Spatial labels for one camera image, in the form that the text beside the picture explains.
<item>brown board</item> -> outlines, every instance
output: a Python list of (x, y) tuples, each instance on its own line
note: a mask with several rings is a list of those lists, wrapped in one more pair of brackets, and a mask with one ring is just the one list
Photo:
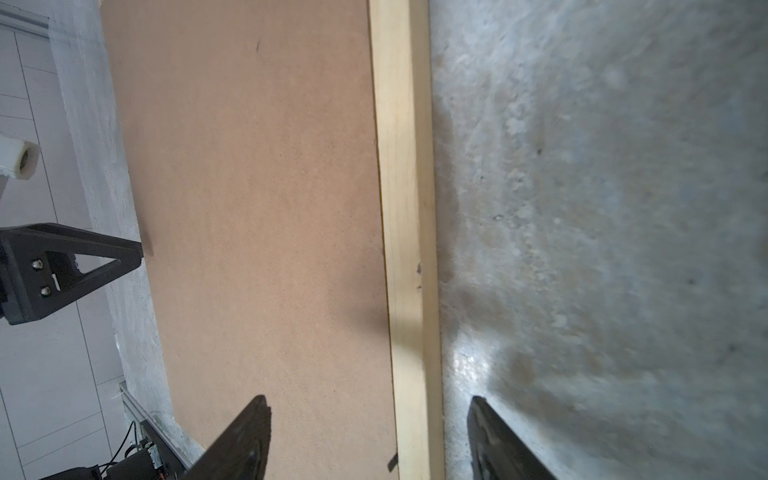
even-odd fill
[(365, 0), (107, 0), (178, 423), (258, 394), (267, 478), (396, 478)]

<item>gray concrete surface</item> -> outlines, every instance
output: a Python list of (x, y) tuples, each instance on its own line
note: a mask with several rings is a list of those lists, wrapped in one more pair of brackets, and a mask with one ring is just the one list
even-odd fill
[(432, 0), (446, 448), (768, 476), (768, 3)]

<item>wooden beam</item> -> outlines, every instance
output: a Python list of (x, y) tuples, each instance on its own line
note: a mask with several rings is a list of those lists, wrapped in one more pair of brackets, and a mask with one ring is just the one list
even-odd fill
[(401, 480), (445, 477), (427, 0), (370, 0)]

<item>white floor tile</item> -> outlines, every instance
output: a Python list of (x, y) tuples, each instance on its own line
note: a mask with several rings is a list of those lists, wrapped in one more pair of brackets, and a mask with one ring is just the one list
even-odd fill
[(7, 5), (13, 5), (21, 10), (51, 17), (51, 2), (53, 0), (2, 0)]
[(51, 53), (51, 42), (47, 38), (17, 31), (16, 44), (23, 66), (56, 73), (56, 64), (53, 62), (53, 54)]
[(32, 68), (24, 68), (24, 74), (58, 222), (71, 227), (90, 228), (91, 218), (74, 156), (58, 76)]
[(101, 412), (98, 412), (27, 445), (20, 445), (18, 457), (23, 465), (27, 465), (102, 428), (104, 428), (104, 420), (101, 418)]
[(27, 98), (13, 31), (0, 29), (0, 65), (0, 94)]
[(32, 119), (32, 109), (26, 98), (9, 97), (0, 95), (0, 115), (3, 117)]
[(123, 365), (114, 339), (107, 292), (100, 288), (89, 293), (78, 300), (78, 308), (96, 383), (106, 382), (123, 375)]
[[(38, 141), (35, 124), (31, 120), (0, 117), (0, 131), (35, 143)], [(0, 177), (0, 227), (55, 221), (51, 191), (42, 161), (38, 161), (29, 180)]]
[(101, 429), (24, 465), (24, 473), (27, 480), (39, 480), (70, 468), (101, 465), (109, 462), (111, 457), (107, 447), (107, 434)]
[(74, 304), (37, 322), (0, 322), (0, 366), (17, 445), (101, 410)]
[[(120, 443), (125, 438), (128, 426), (131, 424), (125, 414), (123, 396), (120, 394), (120, 383), (124, 381), (125, 378), (117, 377), (116, 379), (112, 379), (109, 382), (104, 382), (96, 386), (98, 399), (99, 402), (101, 402), (101, 412), (104, 415), (104, 424), (107, 426), (107, 437), (109, 438), (109, 448), (112, 455), (114, 455), (115, 451), (120, 446)], [(133, 443), (133, 441), (134, 434), (131, 433), (118, 454), (118, 461), (124, 457), (125, 450), (131, 443)]]
[(16, 454), (11, 424), (5, 414), (5, 404), (0, 395), (0, 478), (3, 480), (24, 480), (22, 464)]

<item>black triangular bracket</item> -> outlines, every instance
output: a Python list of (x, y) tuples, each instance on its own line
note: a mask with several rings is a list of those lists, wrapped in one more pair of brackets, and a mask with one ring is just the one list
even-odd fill
[[(90, 272), (74, 255), (112, 258)], [(40, 320), (141, 265), (140, 242), (58, 223), (0, 228), (0, 315), (8, 323)]]

